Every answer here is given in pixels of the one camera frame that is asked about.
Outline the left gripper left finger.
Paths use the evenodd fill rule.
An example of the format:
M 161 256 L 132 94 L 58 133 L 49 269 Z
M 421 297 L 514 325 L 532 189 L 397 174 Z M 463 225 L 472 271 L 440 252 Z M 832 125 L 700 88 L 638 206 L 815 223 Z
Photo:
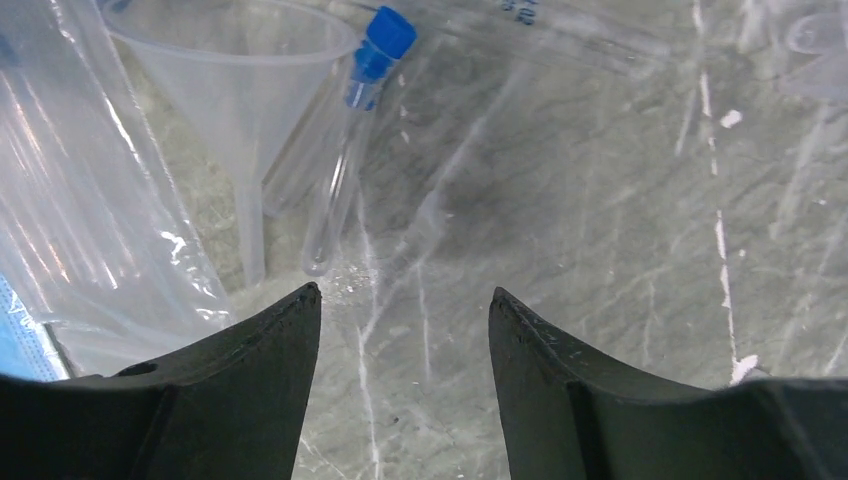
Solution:
M 307 283 L 115 375 L 1 380 L 5 479 L 288 479 L 320 343 Z

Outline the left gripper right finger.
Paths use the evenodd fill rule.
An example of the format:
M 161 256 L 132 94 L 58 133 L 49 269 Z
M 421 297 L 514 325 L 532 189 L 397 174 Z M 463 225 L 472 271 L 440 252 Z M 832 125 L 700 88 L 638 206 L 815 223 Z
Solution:
M 774 378 L 719 390 L 629 366 L 503 288 L 489 348 L 515 479 L 843 479 L 847 382 Z

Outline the clear plastic funnel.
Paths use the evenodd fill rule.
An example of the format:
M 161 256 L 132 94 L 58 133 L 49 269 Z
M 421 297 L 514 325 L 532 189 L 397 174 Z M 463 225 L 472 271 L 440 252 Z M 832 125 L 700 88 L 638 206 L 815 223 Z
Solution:
M 292 1 L 107 1 L 101 15 L 228 173 L 245 283 L 259 284 L 262 182 L 356 33 Z

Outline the blue capped test tube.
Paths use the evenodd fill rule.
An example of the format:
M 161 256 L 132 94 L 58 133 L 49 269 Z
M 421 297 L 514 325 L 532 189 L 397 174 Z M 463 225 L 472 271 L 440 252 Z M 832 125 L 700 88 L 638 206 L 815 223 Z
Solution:
M 358 186 L 376 104 L 387 77 L 416 39 L 417 31 L 406 17 L 381 5 L 345 61 L 347 71 L 331 103 L 337 117 L 326 128 L 327 143 L 318 154 L 320 176 L 313 187 L 302 249 L 301 266 L 311 276 L 330 269 Z

